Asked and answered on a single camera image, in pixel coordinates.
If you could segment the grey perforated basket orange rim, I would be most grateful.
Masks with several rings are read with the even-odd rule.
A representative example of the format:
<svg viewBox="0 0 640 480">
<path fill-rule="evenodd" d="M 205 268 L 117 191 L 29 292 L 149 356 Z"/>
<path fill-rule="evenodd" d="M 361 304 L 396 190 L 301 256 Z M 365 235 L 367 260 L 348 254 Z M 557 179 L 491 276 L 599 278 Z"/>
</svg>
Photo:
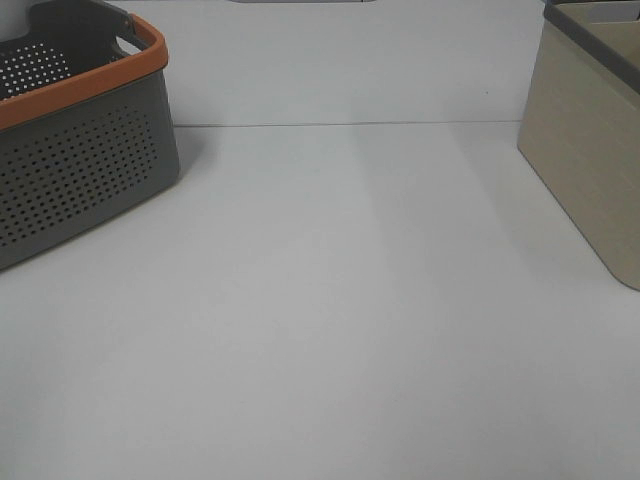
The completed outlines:
<svg viewBox="0 0 640 480">
<path fill-rule="evenodd" d="M 160 31 L 104 1 L 40 1 L 1 45 L 1 265 L 173 185 Z"/>
</svg>

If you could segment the beige storage bin grey rim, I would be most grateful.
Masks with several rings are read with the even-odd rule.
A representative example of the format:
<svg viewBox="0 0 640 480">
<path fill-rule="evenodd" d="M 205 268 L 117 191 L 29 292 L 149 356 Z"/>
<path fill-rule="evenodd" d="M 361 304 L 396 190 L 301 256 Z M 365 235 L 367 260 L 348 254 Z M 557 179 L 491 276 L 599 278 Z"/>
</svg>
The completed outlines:
<svg viewBox="0 0 640 480">
<path fill-rule="evenodd" d="M 517 147 L 609 273 L 638 289 L 638 2 L 546 3 Z"/>
</svg>

